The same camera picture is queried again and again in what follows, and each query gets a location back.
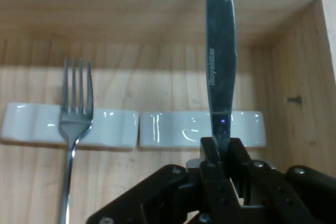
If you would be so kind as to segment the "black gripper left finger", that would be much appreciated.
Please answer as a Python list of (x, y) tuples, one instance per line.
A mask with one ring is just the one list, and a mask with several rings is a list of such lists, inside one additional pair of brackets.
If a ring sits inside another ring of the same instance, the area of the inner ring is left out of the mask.
[(87, 223), (183, 223), (198, 211), (192, 223), (243, 223), (244, 217), (229, 180), (234, 147), (221, 156), (210, 137), (201, 139), (205, 158), (195, 168), (165, 165), (107, 204)]

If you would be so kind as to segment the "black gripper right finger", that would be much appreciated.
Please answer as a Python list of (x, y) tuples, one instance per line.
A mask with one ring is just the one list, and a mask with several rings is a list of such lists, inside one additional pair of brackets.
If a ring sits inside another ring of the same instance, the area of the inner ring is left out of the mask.
[(285, 173), (251, 159), (241, 140), (229, 147), (229, 175), (246, 206), (264, 206), (281, 223), (335, 223), (335, 178), (307, 166)]

